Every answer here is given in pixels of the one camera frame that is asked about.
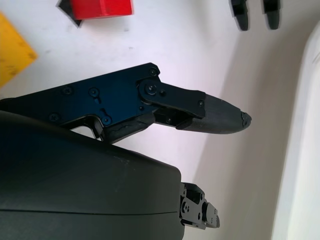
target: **black screw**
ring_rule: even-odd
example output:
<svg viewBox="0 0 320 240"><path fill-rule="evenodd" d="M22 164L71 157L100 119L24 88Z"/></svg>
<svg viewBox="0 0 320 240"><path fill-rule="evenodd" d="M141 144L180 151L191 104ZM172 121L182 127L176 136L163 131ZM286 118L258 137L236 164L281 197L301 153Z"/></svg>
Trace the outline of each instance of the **black screw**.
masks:
<svg viewBox="0 0 320 240"><path fill-rule="evenodd" d="M102 124L105 125L105 126L110 125L111 122L112 122L112 120L111 120L111 117L109 117L109 116L104 116L102 118Z"/></svg>
<svg viewBox="0 0 320 240"><path fill-rule="evenodd" d="M182 204L182 212L185 213L188 210L188 204L186 202L184 202Z"/></svg>
<svg viewBox="0 0 320 240"><path fill-rule="evenodd" d="M165 90L161 90L161 91L160 91L160 96L161 96L161 97L164 97L164 96L166 96L166 95L167 95L167 93L166 93Z"/></svg>
<svg viewBox="0 0 320 240"><path fill-rule="evenodd" d="M149 73L152 77L158 76L158 71L154 67L150 68Z"/></svg>
<svg viewBox="0 0 320 240"><path fill-rule="evenodd" d="M51 122L53 122L53 123L55 123L55 122L57 122L57 121L59 121L60 120L60 116L59 116L59 114L58 113L51 113L50 115L49 115L49 120L51 121Z"/></svg>
<svg viewBox="0 0 320 240"><path fill-rule="evenodd" d="M74 90L73 90L73 88L71 87L71 86L64 86L63 88L62 88L62 93L64 94L64 95L71 95L72 93L74 92Z"/></svg>
<svg viewBox="0 0 320 240"><path fill-rule="evenodd" d="M155 95L157 92L157 87L155 85L146 85L145 91L149 95Z"/></svg>
<svg viewBox="0 0 320 240"><path fill-rule="evenodd" d="M92 87L89 89L89 95L93 98L96 98L99 96L99 90L96 89L95 87Z"/></svg>
<svg viewBox="0 0 320 240"><path fill-rule="evenodd" d="M198 102L198 105L199 105L200 108L203 108L205 106L205 102L203 100L200 100Z"/></svg>

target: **red block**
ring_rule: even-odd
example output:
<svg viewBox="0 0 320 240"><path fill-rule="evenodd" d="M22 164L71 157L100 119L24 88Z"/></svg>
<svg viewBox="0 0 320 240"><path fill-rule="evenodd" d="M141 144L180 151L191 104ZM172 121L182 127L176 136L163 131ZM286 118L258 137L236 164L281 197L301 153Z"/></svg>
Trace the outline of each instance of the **red block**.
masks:
<svg viewBox="0 0 320 240"><path fill-rule="evenodd" d="M132 15L131 0L71 0L77 20Z"/></svg>

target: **yellow object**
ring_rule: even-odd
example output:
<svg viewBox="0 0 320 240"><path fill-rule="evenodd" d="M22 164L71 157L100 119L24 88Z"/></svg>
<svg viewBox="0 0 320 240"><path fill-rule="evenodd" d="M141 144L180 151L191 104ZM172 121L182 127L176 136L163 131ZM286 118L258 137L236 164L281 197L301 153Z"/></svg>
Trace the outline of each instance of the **yellow object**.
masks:
<svg viewBox="0 0 320 240"><path fill-rule="evenodd" d="M37 54L0 12L0 87L36 58Z"/></svg>

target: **white surface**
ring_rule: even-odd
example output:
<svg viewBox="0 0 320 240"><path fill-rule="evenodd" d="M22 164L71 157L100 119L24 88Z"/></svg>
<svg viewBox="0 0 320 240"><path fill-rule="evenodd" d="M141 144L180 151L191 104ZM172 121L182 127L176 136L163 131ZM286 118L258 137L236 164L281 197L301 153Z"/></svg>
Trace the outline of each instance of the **white surface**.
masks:
<svg viewBox="0 0 320 240"><path fill-rule="evenodd" d="M273 239L320 239L320 23L306 46Z"/></svg>
<svg viewBox="0 0 320 240"><path fill-rule="evenodd" d="M228 0L133 2L133 16L87 20L76 29L56 0L0 0L39 54L0 94L20 96L153 62L163 82L237 105L253 118L240 133L207 136L154 125L119 144L177 166L182 180L198 184L218 209L219 229L186 228L185 239L269 240L301 59L320 1L283 0L276 31L267 29L261 2L248 1L250 31L241 33Z"/></svg>

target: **black plastic housing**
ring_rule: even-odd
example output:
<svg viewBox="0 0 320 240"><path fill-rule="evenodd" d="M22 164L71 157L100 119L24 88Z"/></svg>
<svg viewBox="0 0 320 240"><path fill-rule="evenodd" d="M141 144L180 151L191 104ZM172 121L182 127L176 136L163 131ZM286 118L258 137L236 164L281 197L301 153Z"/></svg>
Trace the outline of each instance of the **black plastic housing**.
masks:
<svg viewBox="0 0 320 240"><path fill-rule="evenodd" d="M0 239L180 240L173 166L0 111Z"/></svg>

